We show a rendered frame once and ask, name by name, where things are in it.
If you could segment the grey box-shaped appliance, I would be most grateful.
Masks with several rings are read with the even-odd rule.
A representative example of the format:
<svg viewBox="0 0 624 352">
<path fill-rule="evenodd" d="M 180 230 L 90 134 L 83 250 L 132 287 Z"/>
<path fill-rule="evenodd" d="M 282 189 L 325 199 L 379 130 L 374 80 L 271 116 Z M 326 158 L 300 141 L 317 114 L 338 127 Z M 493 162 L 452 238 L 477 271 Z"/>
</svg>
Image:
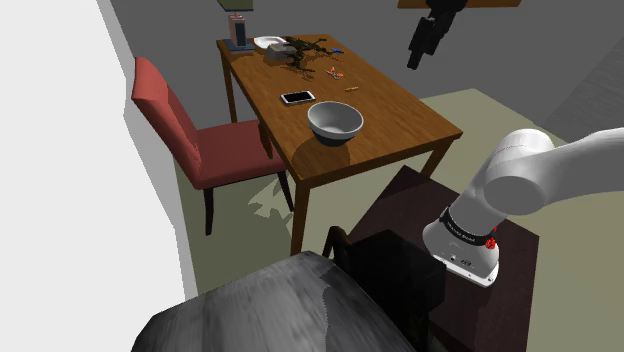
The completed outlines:
<svg viewBox="0 0 624 352">
<path fill-rule="evenodd" d="M 265 56 L 275 61 L 284 61 L 291 58 L 296 52 L 297 49 L 289 43 L 274 43 L 266 48 Z"/>
</svg>

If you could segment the dark branch-shaped figure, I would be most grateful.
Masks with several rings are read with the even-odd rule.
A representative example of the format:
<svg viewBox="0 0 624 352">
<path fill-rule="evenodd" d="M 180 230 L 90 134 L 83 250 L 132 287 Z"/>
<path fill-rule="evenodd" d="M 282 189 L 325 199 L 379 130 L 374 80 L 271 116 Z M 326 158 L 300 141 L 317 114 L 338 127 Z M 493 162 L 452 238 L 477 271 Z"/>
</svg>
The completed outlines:
<svg viewBox="0 0 624 352">
<path fill-rule="evenodd" d="M 318 40 L 314 42 L 306 41 L 306 40 L 295 38 L 292 36 L 284 36 L 283 39 L 285 40 L 284 45 L 286 47 L 291 47 L 294 49 L 293 53 L 286 54 L 288 58 L 292 59 L 292 61 L 288 62 L 287 65 L 290 67 L 296 68 L 299 71 L 313 72 L 313 69 L 307 69 L 301 66 L 301 63 L 303 59 L 305 58 L 305 54 L 308 51 L 320 52 L 328 56 L 332 56 L 334 54 L 333 51 L 328 50 L 327 48 L 321 47 L 319 45 L 320 42 L 326 41 L 325 38 L 319 38 Z"/>
</svg>

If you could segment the dark robot stand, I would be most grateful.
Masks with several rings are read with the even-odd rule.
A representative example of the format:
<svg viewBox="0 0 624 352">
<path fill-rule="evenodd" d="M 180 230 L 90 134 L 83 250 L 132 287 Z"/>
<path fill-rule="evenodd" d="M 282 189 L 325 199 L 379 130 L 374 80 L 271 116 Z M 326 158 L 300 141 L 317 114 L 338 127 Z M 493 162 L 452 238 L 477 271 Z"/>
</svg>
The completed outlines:
<svg viewBox="0 0 624 352">
<path fill-rule="evenodd" d="M 457 197 L 403 166 L 349 238 L 357 242 L 389 229 L 424 249 L 424 227 Z M 500 253 L 495 282 L 482 288 L 449 272 L 445 300 L 430 313 L 432 332 L 449 352 L 526 352 L 539 237 L 505 220 L 495 238 Z"/>
</svg>

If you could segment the white smartphone with black screen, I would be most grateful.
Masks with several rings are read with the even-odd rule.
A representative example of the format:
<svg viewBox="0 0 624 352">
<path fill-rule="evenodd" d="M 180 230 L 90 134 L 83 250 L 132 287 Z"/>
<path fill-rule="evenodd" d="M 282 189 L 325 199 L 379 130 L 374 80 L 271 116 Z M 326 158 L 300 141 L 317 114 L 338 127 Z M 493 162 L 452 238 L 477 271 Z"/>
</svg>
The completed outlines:
<svg viewBox="0 0 624 352">
<path fill-rule="evenodd" d="M 280 95 L 280 100 L 285 105 L 297 105 L 302 103 L 314 102 L 316 97 L 308 90 L 285 93 Z"/>
</svg>

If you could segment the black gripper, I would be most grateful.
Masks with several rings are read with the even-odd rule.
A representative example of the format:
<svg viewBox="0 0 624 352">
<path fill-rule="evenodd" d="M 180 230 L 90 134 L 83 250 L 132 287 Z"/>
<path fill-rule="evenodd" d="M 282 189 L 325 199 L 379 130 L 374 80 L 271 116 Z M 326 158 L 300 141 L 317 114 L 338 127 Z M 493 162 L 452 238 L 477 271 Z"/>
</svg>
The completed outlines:
<svg viewBox="0 0 624 352">
<path fill-rule="evenodd" d="M 416 70 L 424 53 L 433 56 L 450 28 L 456 14 L 468 0 L 426 0 L 430 8 L 428 17 L 421 17 L 412 36 L 408 50 L 411 52 L 407 67 Z"/>
</svg>

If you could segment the brown wooden table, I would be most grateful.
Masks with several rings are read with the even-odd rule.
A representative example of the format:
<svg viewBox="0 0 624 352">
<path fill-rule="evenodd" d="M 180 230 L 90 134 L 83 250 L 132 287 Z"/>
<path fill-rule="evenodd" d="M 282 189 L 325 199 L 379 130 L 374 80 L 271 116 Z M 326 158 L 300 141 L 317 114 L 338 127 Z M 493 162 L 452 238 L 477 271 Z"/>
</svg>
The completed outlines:
<svg viewBox="0 0 624 352">
<path fill-rule="evenodd" d="M 350 176 L 413 156 L 429 156 L 429 176 L 461 130 L 410 92 L 367 63 L 346 45 L 344 54 L 307 54 L 303 72 L 265 58 L 259 51 L 234 54 L 217 41 L 225 86 L 237 84 L 260 121 L 267 155 L 280 155 L 295 182 L 290 252 L 302 248 L 310 191 Z M 343 77 L 327 73 L 332 67 Z M 357 86 L 357 91 L 345 92 Z M 307 104 L 285 105 L 283 93 L 310 91 L 316 101 L 337 101 L 356 108 L 364 124 L 339 147 L 322 145 L 308 124 Z"/>
</svg>

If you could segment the table lamp with pink stem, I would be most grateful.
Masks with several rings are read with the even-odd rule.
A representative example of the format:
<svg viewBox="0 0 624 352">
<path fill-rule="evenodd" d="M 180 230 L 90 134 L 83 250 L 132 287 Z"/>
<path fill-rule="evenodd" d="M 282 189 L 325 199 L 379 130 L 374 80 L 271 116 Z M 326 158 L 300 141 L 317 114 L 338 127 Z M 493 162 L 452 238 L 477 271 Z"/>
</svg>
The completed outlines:
<svg viewBox="0 0 624 352">
<path fill-rule="evenodd" d="M 253 0 L 217 0 L 221 8 L 228 12 L 230 38 L 224 43 L 233 53 L 250 52 L 254 50 L 253 43 L 246 33 L 246 22 L 242 12 L 253 10 Z"/>
</svg>

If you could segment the red upholstered chair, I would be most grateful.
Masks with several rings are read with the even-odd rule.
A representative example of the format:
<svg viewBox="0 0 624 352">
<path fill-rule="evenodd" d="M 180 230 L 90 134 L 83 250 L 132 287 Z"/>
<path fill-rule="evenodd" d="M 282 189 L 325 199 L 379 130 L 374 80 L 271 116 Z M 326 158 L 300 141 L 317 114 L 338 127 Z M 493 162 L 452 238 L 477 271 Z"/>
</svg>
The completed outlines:
<svg viewBox="0 0 624 352">
<path fill-rule="evenodd" d="M 191 185 L 203 192 L 207 235 L 212 233 L 217 187 L 275 174 L 288 207 L 294 208 L 286 166 L 279 157 L 267 156 L 257 120 L 196 128 L 167 81 L 144 57 L 135 59 L 131 99 Z"/>
</svg>

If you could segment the grey rounded upholstered seat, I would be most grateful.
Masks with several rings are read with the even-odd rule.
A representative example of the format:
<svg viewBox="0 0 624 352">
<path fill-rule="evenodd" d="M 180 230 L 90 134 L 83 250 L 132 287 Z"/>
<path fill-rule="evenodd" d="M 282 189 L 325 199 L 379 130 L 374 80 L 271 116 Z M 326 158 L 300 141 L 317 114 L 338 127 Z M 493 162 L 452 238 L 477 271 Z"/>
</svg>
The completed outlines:
<svg viewBox="0 0 624 352">
<path fill-rule="evenodd" d="M 416 352 L 329 259 L 306 251 L 154 315 L 131 352 Z"/>
</svg>

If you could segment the white plate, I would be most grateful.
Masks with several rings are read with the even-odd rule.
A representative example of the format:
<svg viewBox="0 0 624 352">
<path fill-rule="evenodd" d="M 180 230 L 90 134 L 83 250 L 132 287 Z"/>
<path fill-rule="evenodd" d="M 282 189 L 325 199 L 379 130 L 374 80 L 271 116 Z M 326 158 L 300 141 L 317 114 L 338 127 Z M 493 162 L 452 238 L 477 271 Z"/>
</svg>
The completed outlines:
<svg viewBox="0 0 624 352">
<path fill-rule="evenodd" d="M 258 36 L 253 38 L 254 44 L 263 50 L 266 50 L 270 45 L 283 44 L 286 40 L 279 36 Z"/>
</svg>

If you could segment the grey and white bowl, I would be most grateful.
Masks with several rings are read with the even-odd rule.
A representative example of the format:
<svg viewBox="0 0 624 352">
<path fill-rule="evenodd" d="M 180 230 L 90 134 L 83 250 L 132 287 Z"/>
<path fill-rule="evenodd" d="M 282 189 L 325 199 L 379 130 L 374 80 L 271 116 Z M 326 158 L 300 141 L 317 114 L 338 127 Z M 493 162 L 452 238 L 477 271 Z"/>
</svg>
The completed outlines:
<svg viewBox="0 0 624 352">
<path fill-rule="evenodd" d="M 358 134 L 364 124 L 363 116 L 357 109 L 336 101 L 312 105 L 307 119 L 317 140 L 330 147 L 344 145 Z"/>
</svg>

